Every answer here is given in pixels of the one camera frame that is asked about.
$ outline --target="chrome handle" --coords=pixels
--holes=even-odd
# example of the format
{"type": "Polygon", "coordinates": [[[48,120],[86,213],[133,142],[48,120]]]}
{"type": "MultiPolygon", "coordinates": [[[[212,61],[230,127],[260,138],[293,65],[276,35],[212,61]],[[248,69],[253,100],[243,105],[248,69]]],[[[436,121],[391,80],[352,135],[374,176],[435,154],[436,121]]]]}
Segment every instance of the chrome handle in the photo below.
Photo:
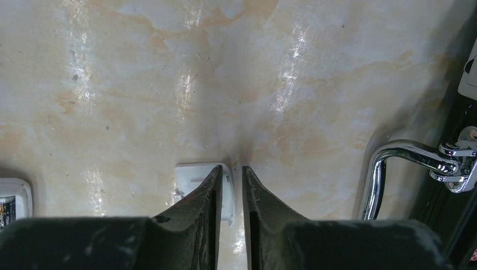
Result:
{"type": "Polygon", "coordinates": [[[456,173],[459,162],[436,149],[408,139],[390,141],[378,148],[370,162],[359,213],[362,220],[376,219],[383,200],[386,160],[398,157],[418,163],[430,170],[450,176],[456,173]]]}
{"type": "Polygon", "coordinates": [[[464,128],[455,145],[436,150],[422,143],[399,139],[378,148],[371,157],[359,207],[361,220],[376,219],[384,194],[387,158],[403,158],[430,169],[430,176],[453,193],[471,191],[477,183],[477,128],[464,128]]]}

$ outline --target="metal hinge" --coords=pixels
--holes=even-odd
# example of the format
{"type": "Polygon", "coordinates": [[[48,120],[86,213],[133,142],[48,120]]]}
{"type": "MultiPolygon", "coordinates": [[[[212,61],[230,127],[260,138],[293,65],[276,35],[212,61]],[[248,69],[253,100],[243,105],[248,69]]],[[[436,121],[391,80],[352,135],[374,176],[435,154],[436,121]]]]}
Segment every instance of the metal hinge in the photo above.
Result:
{"type": "Polygon", "coordinates": [[[452,193],[471,191],[477,182],[477,128],[464,128],[455,145],[443,143],[439,146],[439,151],[450,158],[455,158],[460,168],[452,175],[431,170],[429,173],[431,177],[444,182],[452,193]]]}

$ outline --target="white plastic bracket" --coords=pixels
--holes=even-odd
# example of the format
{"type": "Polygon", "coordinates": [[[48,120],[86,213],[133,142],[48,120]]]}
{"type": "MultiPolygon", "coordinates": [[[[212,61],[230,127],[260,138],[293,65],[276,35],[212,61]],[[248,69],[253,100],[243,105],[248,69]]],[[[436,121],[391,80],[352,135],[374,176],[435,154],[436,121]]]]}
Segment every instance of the white plastic bracket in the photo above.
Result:
{"type": "Polygon", "coordinates": [[[0,197],[15,196],[16,219],[33,216],[33,198],[30,185],[18,178],[0,178],[0,197]]]}
{"type": "Polygon", "coordinates": [[[174,194],[174,203],[191,193],[204,179],[210,171],[222,166],[222,221],[227,221],[229,227],[235,221],[235,194],[233,191],[232,174],[230,169],[223,163],[192,163],[178,164],[174,168],[177,188],[174,194]]]}

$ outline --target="chrome grab bar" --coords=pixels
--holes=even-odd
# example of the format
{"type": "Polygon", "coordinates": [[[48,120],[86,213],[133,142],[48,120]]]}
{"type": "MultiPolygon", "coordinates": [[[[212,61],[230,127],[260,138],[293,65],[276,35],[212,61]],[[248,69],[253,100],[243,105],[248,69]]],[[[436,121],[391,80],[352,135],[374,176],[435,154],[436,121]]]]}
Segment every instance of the chrome grab bar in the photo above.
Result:
{"type": "Polygon", "coordinates": [[[444,176],[456,174],[460,163],[438,150],[408,139],[390,141],[378,148],[370,162],[359,213],[361,220],[376,219],[384,194],[386,160],[398,157],[422,165],[444,176]]]}
{"type": "Polygon", "coordinates": [[[384,194],[386,160],[398,157],[430,169],[430,176],[444,182],[452,193],[471,191],[477,183],[477,128],[464,128],[456,144],[443,143],[434,149],[408,139],[390,141],[378,148],[371,157],[364,184],[359,217],[376,219],[384,194]]]}

